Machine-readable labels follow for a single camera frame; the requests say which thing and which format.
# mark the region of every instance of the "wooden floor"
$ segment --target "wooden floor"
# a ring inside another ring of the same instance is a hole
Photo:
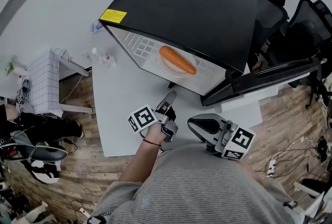
[[[73,77],[60,85],[60,99],[67,96],[79,77]],[[254,170],[265,168],[266,162],[273,154],[285,150],[291,142],[302,136],[312,140],[314,144],[320,135],[324,135],[324,118],[320,102],[313,102],[313,105],[306,110],[305,104],[309,98],[309,88],[299,87],[292,89],[286,87],[279,91],[275,97],[260,102],[263,123],[257,125],[253,130],[257,133],[255,142],[249,154],[249,162]],[[77,106],[88,106],[94,108],[92,76],[84,77],[76,90],[72,93],[67,104]],[[81,201],[88,212],[92,212],[99,198],[108,185],[116,180],[122,170],[130,162],[131,157],[105,158],[99,138],[98,126],[95,114],[65,114],[65,117],[77,119],[83,127],[85,137],[78,139],[76,144],[80,149],[72,153],[62,162],[60,180],[56,184],[43,185],[34,180],[27,170],[20,163],[6,163],[11,173],[6,173],[7,180],[16,191],[25,193],[34,205],[40,205],[41,201],[49,204],[50,210],[61,222],[68,218],[75,220],[75,212],[71,207],[71,201]],[[312,147],[311,143],[298,141],[292,148],[305,149]],[[289,151],[279,157],[292,159],[303,151]],[[307,151],[304,155],[293,161],[282,162],[277,166],[276,174],[284,175],[295,170],[289,175],[272,179],[283,185],[289,195],[299,204],[306,207],[311,198],[303,192],[294,192],[292,183],[300,180],[301,177],[318,178],[306,172],[308,158],[309,169],[312,173],[322,175],[326,163],[320,164]],[[80,204],[73,202],[77,209]],[[86,218],[77,213],[78,222],[83,223]]]

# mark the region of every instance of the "black microwave door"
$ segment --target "black microwave door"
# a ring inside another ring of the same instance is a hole
[[[233,80],[228,79],[207,95],[201,96],[202,105],[209,106],[219,103],[311,72],[316,74],[317,79],[321,78],[321,64],[317,58],[287,62],[257,73],[248,73]]]

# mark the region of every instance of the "white tabletop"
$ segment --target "white tabletop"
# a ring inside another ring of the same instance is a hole
[[[95,110],[106,157],[136,153],[142,139],[131,130],[127,121],[129,114],[145,104],[156,108],[169,93],[169,81],[139,69],[120,46],[116,45],[114,49],[117,61],[115,68],[108,69],[102,64],[93,64],[92,67]],[[173,89],[177,92],[173,109],[178,132],[174,142],[163,145],[164,149],[199,142],[188,129],[187,120],[198,114],[216,112],[213,107],[201,105],[200,95],[180,86]],[[220,115],[244,127],[261,122],[258,102]]]

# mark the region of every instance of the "human hand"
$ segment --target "human hand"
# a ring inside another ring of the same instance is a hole
[[[161,142],[166,138],[166,135],[161,130],[161,124],[156,122],[149,126],[145,138],[152,143],[160,145]]]

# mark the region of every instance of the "power strip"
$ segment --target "power strip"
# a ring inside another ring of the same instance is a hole
[[[275,160],[270,161],[266,177],[271,177],[273,174],[275,174]]]

